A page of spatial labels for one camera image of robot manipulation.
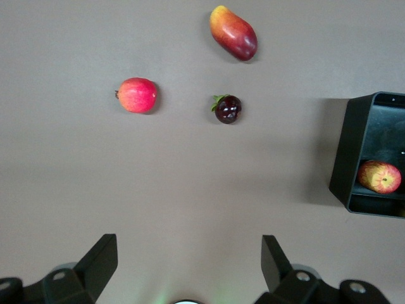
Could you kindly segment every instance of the black container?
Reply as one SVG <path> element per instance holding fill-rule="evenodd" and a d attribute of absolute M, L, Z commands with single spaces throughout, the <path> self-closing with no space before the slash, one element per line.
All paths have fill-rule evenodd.
<path fill-rule="evenodd" d="M 378 194 L 360 185 L 358 168 L 367 160 L 397 167 L 399 188 Z M 350 212 L 405 219 L 405 94 L 377 92 L 347 102 L 329 189 Z"/>

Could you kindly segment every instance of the red apple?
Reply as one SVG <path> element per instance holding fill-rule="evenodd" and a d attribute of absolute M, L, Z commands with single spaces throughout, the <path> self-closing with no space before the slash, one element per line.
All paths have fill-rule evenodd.
<path fill-rule="evenodd" d="M 362 186 L 377 193 L 389 194 L 401 185 L 401 173 L 398 168 L 384 161 L 364 162 L 357 176 Z"/>
<path fill-rule="evenodd" d="M 145 78 L 129 78 L 125 80 L 115 97 L 129 112 L 144 113 L 154 106 L 157 90 L 153 82 Z"/>

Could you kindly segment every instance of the green leaves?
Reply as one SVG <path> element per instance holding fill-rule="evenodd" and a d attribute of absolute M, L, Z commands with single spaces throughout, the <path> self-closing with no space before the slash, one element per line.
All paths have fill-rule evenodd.
<path fill-rule="evenodd" d="M 216 109 L 216 106 L 218 106 L 218 103 L 221 101 L 222 98 L 229 96 L 229 94 L 225 94 L 225 95 L 214 95 L 213 98 L 215 100 L 215 102 L 213 103 L 213 105 L 211 106 L 211 112 L 214 112 Z"/>

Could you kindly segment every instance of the screw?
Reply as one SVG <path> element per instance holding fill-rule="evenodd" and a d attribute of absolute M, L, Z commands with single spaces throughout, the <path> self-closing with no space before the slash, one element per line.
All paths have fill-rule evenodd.
<path fill-rule="evenodd" d="M 58 272 L 57 274 L 55 274 L 53 276 L 53 280 L 56 281 L 56 280 L 63 279 L 65 277 L 65 275 L 66 274 L 64 272 Z"/>
<path fill-rule="evenodd" d="M 0 291 L 5 290 L 11 286 L 10 282 L 4 282 L 0 284 Z"/>
<path fill-rule="evenodd" d="M 311 279 L 311 278 L 309 277 L 309 275 L 306 274 L 306 273 L 303 272 L 303 271 L 297 272 L 296 276 L 297 276 L 297 278 L 298 278 L 300 281 L 304 281 L 304 282 L 308 282 L 308 281 Z"/>
<path fill-rule="evenodd" d="M 350 289 L 353 290 L 355 293 L 365 293 L 366 292 L 365 287 L 357 282 L 350 283 Z"/>

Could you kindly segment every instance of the apple in box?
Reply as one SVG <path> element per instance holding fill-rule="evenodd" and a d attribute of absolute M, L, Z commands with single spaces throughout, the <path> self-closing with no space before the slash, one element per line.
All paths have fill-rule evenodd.
<path fill-rule="evenodd" d="M 358 170 L 359 183 L 374 192 L 389 194 L 401 185 L 401 172 L 384 161 L 368 160 Z"/>

